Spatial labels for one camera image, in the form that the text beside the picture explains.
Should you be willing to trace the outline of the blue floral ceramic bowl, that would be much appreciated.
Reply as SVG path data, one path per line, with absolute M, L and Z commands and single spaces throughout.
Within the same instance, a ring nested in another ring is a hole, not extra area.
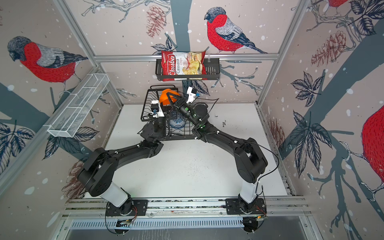
M 186 121 L 183 118 L 170 119 L 169 122 L 173 129 L 182 129 L 186 125 Z

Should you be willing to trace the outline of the black wire dish rack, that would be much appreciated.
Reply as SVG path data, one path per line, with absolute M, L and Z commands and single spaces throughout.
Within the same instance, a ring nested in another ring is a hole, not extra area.
M 178 100 L 188 97 L 174 85 L 154 85 L 147 90 L 141 113 L 146 124 L 138 134 L 148 141 L 192 140 L 194 123 L 177 109 Z

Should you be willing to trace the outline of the orange plastic bowl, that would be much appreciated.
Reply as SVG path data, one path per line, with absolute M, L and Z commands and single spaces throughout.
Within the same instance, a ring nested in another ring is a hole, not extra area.
M 180 97 L 181 95 L 177 91 L 165 89 L 162 91 L 162 94 L 159 97 L 159 102 L 163 106 L 169 106 L 171 102 L 174 103 L 178 100 L 176 96 Z

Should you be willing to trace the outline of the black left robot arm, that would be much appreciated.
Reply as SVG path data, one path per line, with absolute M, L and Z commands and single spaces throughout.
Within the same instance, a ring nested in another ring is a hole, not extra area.
M 164 118 L 152 118 L 139 131 L 143 138 L 140 143 L 117 150 L 96 149 L 84 163 L 77 179 L 92 197 L 101 197 L 120 209 L 123 215 L 128 214 L 132 197 L 113 182 L 114 173 L 127 164 L 156 156 L 164 146 L 161 139 L 166 136 L 166 131 Z

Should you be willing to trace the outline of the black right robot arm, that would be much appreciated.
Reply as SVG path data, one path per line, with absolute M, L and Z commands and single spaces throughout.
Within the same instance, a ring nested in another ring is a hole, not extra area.
M 173 108 L 194 125 L 193 134 L 196 139 L 213 144 L 234 157 L 237 172 L 243 179 L 235 209 L 244 214 L 252 214 L 257 209 L 258 179 L 268 166 L 257 142 L 252 138 L 244 140 L 233 137 L 209 123 L 208 107 L 205 104 L 191 106 L 186 100 L 179 99 L 173 103 Z

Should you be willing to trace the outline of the red cassava chips bag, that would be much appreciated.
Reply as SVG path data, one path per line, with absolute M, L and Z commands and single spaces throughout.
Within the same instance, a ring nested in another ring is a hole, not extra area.
M 163 81 L 184 80 L 177 76 L 205 75 L 204 66 L 206 52 L 170 52 L 162 51 L 161 66 L 165 76 Z

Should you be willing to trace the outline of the black wall shelf basket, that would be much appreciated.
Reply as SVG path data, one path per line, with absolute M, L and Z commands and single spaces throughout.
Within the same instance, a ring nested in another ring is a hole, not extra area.
M 218 80 L 221 74 L 219 58 L 209 58 L 204 60 L 204 67 L 206 71 L 205 75 L 163 75 L 163 67 L 161 62 L 161 59 L 156 60 L 155 75 L 157 76 L 157 79 L 162 82 L 181 80 Z

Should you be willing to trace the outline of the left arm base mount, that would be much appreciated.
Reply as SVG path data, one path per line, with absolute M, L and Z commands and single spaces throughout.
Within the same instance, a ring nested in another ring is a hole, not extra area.
M 106 217 L 141 217 L 146 215 L 148 208 L 148 200 L 128 200 L 121 207 L 116 207 L 111 203 L 107 203 Z

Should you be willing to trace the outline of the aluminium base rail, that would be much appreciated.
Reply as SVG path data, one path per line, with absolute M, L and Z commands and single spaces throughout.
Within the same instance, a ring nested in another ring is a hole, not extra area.
M 267 217 L 311 216 L 303 197 L 259 197 L 265 201 Z M 212 198 L 148 198 L 146 206 L 139 206 L 139 218 L 202 218 L 227 216 L 227 197 Z M 103 199 L 71 200 L 62 213 L 63 218 L 96 218 L 105 216 L 107 202 Z

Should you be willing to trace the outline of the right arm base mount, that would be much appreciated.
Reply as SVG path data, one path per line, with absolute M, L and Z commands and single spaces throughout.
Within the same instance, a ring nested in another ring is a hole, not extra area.
M 225 208 L 228 215 L 261 215 L 267 214 L 264 199 L 256 198 L 251 203 L 245 202 L 242 198 L 226 199 Z

